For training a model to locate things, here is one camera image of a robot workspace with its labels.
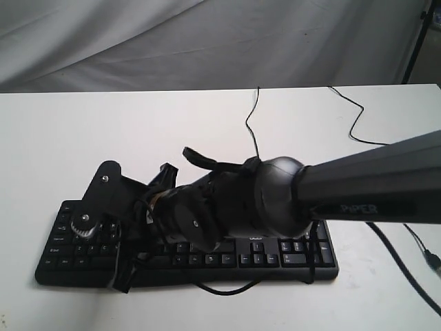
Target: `white backdrop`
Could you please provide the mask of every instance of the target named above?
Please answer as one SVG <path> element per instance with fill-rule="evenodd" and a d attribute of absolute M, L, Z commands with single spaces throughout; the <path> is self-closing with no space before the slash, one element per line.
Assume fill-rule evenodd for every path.
<path fill-rule="evenodd" d="M 0 90 L 399 83 L 425 0 L 3 0 Z"/>

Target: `black keyboard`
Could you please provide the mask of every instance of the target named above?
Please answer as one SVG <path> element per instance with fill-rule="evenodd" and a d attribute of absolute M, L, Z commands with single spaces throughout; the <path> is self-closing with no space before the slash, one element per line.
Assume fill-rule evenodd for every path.
<path fill-rule="evenodd" d="M 79 238 L 69 224 L 76 203 L 62 203 L 35 279 L 41 285 L 104 288 L 114 275 L 119 249 L 117 225 L 103 221 L 93 238 Z M 163 246 L 137 274 L 133 286 L 186 284 L 188 276 L 200 282 L 251 281 L 264 275 L 271 280 L 309 281 L 307 245 L 315 247 L 315 280 L 334 279 L 338 264 L 325 221 L 319 223 L 317 237 L 317 242 L 312 242 L 309 233 L 299 239 L 230 239 L 210 254 L 199 252 L 190 243 L 177 243 L 172 246 L 172 259 Z"/>

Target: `robotic arm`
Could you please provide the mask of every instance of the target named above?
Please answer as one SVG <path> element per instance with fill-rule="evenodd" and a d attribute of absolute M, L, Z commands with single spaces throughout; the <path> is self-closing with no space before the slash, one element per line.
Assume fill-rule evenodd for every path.
<path fill-rule="evenodd" d="M 102 163 L 72 229 L 88 238 L 110 217 L 121 226 L 121 249 L 136 254 L 164 241 L 211 252 L 225 237 L 299 237 L 319 219 L 441 223 L 441 131 L 315 166 L 183 154 L 210 173 L 176 187 L 178 170 L 166 163 L 145 185 L 122 176 L 118 163 Z"/>

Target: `white table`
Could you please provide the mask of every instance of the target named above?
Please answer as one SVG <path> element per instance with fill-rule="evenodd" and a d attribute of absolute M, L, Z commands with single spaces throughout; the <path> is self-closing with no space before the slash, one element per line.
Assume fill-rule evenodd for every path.
<path fill-rule="evenodd" d="M 441 128 L 437 86 L 340 88 L 363 104 L 354 133 L 393 143 Z M 254 153 L 244 126 L 254 90 L 0 95 L 0 330 L 432 330 L 441 320 L 363 223 L 330 221 L 340 274 L 333 283 L 262 283 L 235 297 L 193 286 L 105 290 L 44 288 L 34 269 L 64 199 L 80 199 L 99 164 L 148 182 L 163 162 L 178 184 L 205 173 L 184 146 L 218 160 Z M 261 90 L 250 123 L 262 159 L 316 164 L 372 148 L 348 138 L 359 109 L 327 88 Z M 441 279 L 401 225 L 382 224 L 426 291 Z M 441 253 L 441 227 L 413 227 Z M 217 288 L 231 289 L 228 285 Z"/>

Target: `cable connector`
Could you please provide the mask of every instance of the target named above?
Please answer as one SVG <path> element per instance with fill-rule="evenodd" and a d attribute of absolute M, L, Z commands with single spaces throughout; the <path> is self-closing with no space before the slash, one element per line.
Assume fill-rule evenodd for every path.
<path fill-rule="evenodd" d="M 441 272 L 441 259 L 437 254 L 432 253 L 430 250 L 424 250 L 424 257 L 433 271 Z"/>

